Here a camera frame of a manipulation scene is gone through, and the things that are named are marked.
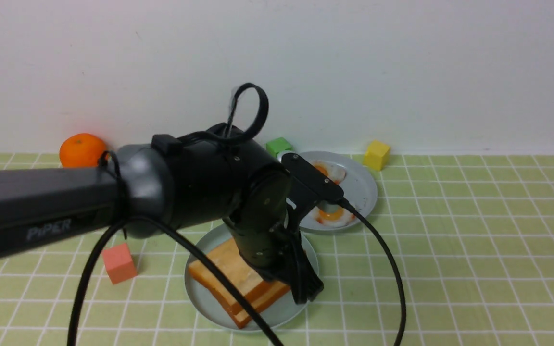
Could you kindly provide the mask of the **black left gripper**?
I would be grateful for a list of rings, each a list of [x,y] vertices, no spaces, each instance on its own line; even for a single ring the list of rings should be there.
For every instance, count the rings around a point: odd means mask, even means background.
[[[290,285],[295,304],[314,301],[325,285],[310,241],[286,229],[287,195],[253,193],[223,219],[244,262],[263,280]]]

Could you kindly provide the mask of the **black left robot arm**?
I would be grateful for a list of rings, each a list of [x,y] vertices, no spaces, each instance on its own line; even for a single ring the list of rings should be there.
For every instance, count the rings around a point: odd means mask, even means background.
[[[121,147],[95,167],[0,171],[0,259],[114,225],[135,215],[175,230],[222,219],[238,252],[266,280],[314,300],[323,281],[304,258],[294,178],[246,131],[217,124]]]

